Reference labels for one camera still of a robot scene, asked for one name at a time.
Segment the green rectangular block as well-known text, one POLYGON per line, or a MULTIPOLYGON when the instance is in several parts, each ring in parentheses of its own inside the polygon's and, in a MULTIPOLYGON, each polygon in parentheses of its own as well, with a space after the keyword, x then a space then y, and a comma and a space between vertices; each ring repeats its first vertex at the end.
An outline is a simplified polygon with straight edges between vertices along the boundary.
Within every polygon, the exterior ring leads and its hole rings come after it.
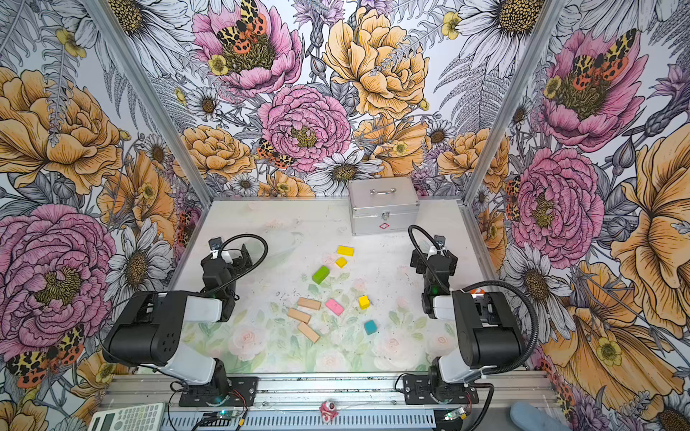
POLYGON ((316 285, 321 285, 330 275, 330 269, 326 266, 321 266, 312 276, 312 280, 316 285))

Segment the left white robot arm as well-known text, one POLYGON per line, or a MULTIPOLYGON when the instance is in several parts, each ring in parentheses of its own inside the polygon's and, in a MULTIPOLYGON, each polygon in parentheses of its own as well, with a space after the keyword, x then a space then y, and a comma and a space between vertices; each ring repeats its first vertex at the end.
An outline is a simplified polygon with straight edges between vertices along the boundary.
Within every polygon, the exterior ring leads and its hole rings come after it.
POLYGON ((103 340, 104 358, 176 379, 183 390, 184 407, 241 404, 246 397, 227 378, 223 361, 189 347, 181 333, 186 323, 229 321, 239 300, 235 278, 252 265, 245 245, 228 251, 215 249, 201 262, 201 291, 131 296, 103 340))

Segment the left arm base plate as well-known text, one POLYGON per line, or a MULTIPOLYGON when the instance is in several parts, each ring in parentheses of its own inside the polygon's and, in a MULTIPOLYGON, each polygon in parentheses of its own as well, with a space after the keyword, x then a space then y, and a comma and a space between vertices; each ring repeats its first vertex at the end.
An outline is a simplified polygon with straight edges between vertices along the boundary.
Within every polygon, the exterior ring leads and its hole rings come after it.
POLYGON ((190 386, 178 402, 182 408, 252 407, 259 378, 228 377, 224 384, 190 386))

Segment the natural wood block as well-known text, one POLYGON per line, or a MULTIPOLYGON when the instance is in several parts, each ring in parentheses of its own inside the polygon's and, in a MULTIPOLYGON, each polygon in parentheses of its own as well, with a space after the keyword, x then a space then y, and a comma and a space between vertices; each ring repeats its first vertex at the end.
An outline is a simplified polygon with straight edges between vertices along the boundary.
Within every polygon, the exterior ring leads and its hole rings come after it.
POLYGON ((313 330, 307 323, 300 323, 298 330, 307 337, 312 343, 316 343, 320 339, 320 335, 313 330))
POLYGON ((314 311, 319 311, 322 307, 322 303, 314 299, 300 297, 298 299, 298 306, 314 311))
POLYGON ((290 318, 300 321, 301 323, 309 324, 309 321, 311 320, 310 314, 307 314, 306 312, 302 312, 295 308, 290 308, 287 313, 290 318))

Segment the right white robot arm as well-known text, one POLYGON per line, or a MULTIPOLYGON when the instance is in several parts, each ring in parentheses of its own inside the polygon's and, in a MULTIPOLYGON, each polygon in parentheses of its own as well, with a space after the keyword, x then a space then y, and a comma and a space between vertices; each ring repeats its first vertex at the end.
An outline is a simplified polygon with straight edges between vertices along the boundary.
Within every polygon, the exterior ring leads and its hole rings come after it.
POLYGON ((425 377, 404 377, 408 405, 475 403, 474 382, 489 371, 506 373, 524 361, 526 344, 504 294, 514 288, 499 280, 456 290, 443 287, 455 274, 456 263, 448 251, 411 254, 410 266, 424 280, 422 310, 433 320, 451 323, 456 347, 436 356, 425 377))

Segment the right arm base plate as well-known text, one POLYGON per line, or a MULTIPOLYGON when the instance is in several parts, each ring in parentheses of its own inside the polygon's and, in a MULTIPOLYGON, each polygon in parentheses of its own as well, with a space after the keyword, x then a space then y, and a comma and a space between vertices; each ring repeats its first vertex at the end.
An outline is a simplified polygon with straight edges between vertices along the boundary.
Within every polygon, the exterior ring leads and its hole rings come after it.
POLYGON ((402 374, 395 389, 404 395, 406 405, 478 404, 478 392, 464 384, 447 384, 429 375, 402 374))

